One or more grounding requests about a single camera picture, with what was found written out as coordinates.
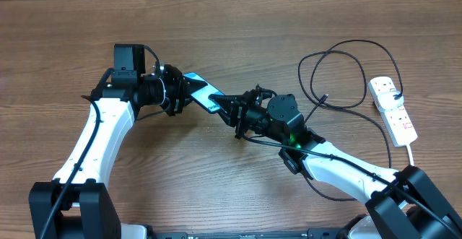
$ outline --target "wooden table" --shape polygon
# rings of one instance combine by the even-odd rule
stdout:
[[[29,190],[49,181],[72,151],[89,111],[80,95],[113,65],[114,43],[149,45],[161,60],[197,72],[229,95],[256,84],[292,93],[306,115],[313,105],[297,81],[299,60],[352,38],[378,41],[396,58],[419,135],[412,144],[415,162],[462,214],[462,0],[3,1],[0,237],[33,237]],[[385,75],[398,84],[378,47],[340,49],[359,58],[367,79]],[[303,66],[306,84],[314,60]],[[331,103],[352,104],[362,95],[361,74],[353,60],[332,55],[314,88],[328,92]],[[356,109],[382,123],[370,95]],[[387,165],[383,138],[371,123],[318,110],[309,126],[341,150]],[[395,169],[407,166],[404,148],[391,144],[391,151]],[[157,231],[305,230],[343,226],[365,213],[358,202],[319,197],[277,152],[234,139],[218,116],[191,105],[174,118],[150,118],[130,130],[110,196],[122,222]]]

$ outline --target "robotic arm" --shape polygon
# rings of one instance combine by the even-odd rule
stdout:
[[[145,74],[144,49],[142,45],[115,45],[114,68],[106,71],[92,91],[90,99],[97,108],[90,107],[74,151],[51,182],[32,187],[29,203],[36,238],[55,205],[59,211],[50,218],[44,238],[155,238],[149,226],[121,224],[107,191],[114,160],[142,106],[157,104],[174,116],[191,102],[191,94],[208,83],[185,77],[159,61],[154,73]],[[401,172],[380,168],[341,152],[305,125],[293,95],[276,95],[257,86],[243,95],[211,94],[209,99],[221,108],[218,114],[223,121],[235,127],[236,138],[256,142],[245,136],[252,130],[276,141],[257,142],[281,147],[279,156],[293,174],[327,182],[366,205],[370,217],[348,227],[346,238],[455,238],[422,208],[406,216],[401,211],[406,199],[396,193],[395,186],[460,235],[461,218],[423,171],[412,166]],[[270,99],[266,108],[261,106],[265,99]],[[82,164],[76,165],[97,123],[97,110],[99,129]],[[72,177],[75,168],[79,170]],[[66,190],[68,181],[71,185]],[[61,194],[64,200],[57,203]],[[81,216],[62,215],[61,211],[71,207],[79,207]]]

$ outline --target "white cable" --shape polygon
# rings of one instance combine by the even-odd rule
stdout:
[[[406,144],[406,148],[407,148],[407,155],[409,156],[409,164],[411,166],[414,166],[414,157],[412,157],[411,145]]]

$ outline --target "smartphone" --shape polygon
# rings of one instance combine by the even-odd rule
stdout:
[[[196,101],[196,103],[198,103],[203,109],[205,109],[209,113],[216,113],[219,110],[221,110],[218,104],[209,99],[209,95],[224,95],[221,91],[212,86],[210,83],[208,83],[205,79],[203,79],[195,72],[186,73],[184,74],[184,76],[190,79],[200,80],[207,83],[207,86],[202,87],[200,90],[197,90],[191,94],[191,97],[194,101]]]

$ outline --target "power strip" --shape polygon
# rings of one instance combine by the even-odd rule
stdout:
[[[414,165],[410,144],[417,139],[417,132],[404,108],[404,98],[395,99],[399,91],[390,77],[376,77],[370,80],[368,87],[393,144],[395,147],[406,146],[409,162]]]

